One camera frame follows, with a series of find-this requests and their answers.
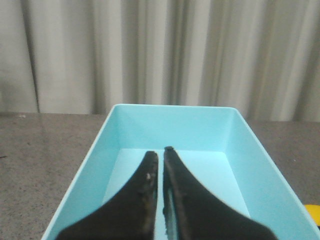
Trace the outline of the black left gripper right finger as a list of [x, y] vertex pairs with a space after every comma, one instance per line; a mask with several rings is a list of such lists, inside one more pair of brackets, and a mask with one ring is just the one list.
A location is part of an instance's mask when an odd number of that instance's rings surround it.
[[164, 149], [163, 214], [170, 240], [275, 240], [266, 226], [209, 192], [172, 146]]

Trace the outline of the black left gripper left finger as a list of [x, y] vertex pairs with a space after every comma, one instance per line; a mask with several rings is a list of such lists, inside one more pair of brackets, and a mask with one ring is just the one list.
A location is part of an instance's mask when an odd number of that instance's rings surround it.
[[63, 229], [59, 240], [152, 240], [159, 158], [147, 151], [130, 179], [100, 208]]

